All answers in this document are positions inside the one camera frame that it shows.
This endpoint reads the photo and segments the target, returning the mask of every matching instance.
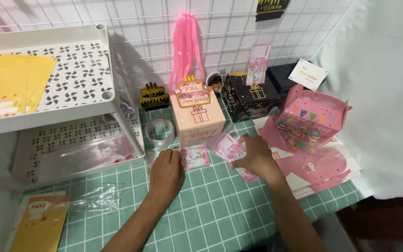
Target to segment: table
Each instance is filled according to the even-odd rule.
[[[232,123],[221,102],[227,123]],[[151,118],[172,120],[172,109],[140,112],[142,128]],[[239,135],[257,135],[252,121],[234,123]],[[156,135],[166,132],[155,131]],[[147,150],[153,146],[144,139]],[[170,148],[179,147],[178,140]],[[143,251],[227,251],[237,252],[275,237],[276,223],[268,190],[262,179],[244,182],[227,163],[209,152],[213,166],[186,171],[181,192],[163,215],[147,240]],[[45,186],[23,194],[57,192],[82,195],[86,189],[100,183],[117,183],[120,209],[99,212],[70,212],[67,215],[59,243],[59,252],[100,251],[141,204],[149,188],[146,163]],[[299,200],[312,220],[333,213],[363,199],[352,182]]]

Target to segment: white wire grid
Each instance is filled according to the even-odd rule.
[[[268,66],[310,60],[351,2],[291,0],[281,19],[255,22],[257,0],[0,0],[0,32],[102,23],[120,82],[136,100],[145,83],[168,88],[173,30],[183,12],[197,20],[206,75],[227,74],[247,69],[257,43],[272,43]]]

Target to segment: wire grid panel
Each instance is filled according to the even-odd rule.
[[[221,102],[227,123],[232,123]],[[172,109],[140,112],[140,121],[165,117],[172,120]],[[252,121],[233,124],[239,135],[255,136]],[[164,137],[165,129],[155,134]],[[160,151],[148,144],[146,149]],[[178,139],[169,148],[178,148]],[[262,243],[276,234],[275,216],[268,189],[262,181],[244,182],[227,163],[209,151],[212,166],[185,172],[183,187],[171,203],[143,251],[227,251],[236,252]],[[120,209],[103,212],[70,212],[62,231],[59,252],[100,251],[139,207],[149,189],[147,163],[141,162],[104,173],[46,186],[24,194],[58,192],[78,196],[105,183],[118,183]],[[336,212],[363,199],[351,182],[299,200],[312,220]]]
[[[205,72],[227,74],[247,69],[257,43],[272,44],[268,66],[310,60],[351,2],[291,0],[280,19],[255,22],[257,0],[0,0],[0,32],[106,25],[120,82],[136,102],[145,83],[168,88],[173,31],[184,12],[197,20]]]

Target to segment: white plastic shelf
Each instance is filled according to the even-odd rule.
[[[119,110],[114,53],[103,25],[0,33],[3,53],[53,56],[58,63],[37,112],[0,118],[0,133]]]
[[[135,111],[130,115],[127,124],[133,135],[138,140],[141,148],[144,149],[144,140],[142,138],[138,111]],[[67,175],[66,177],[54,178],[50,181],[37,182],[38,175],[42,172],[42,153],[45,153],[48,147],[62,145],[72,147],[73,145],[84,141],[91,141],[110,135],[123,134],[123,132],[124,131],[118,123],[104,123],[102,116],[88,117],[70,122],[62,122],[22,130],[18,139],[14,167],[11,174],[11,180],[15,182],[14,184],[18,184],[15,189],[29,190],[143,161],[144,154],[139,156],[135,153],[131,159],[126,161],[88,169],[86,171]]]

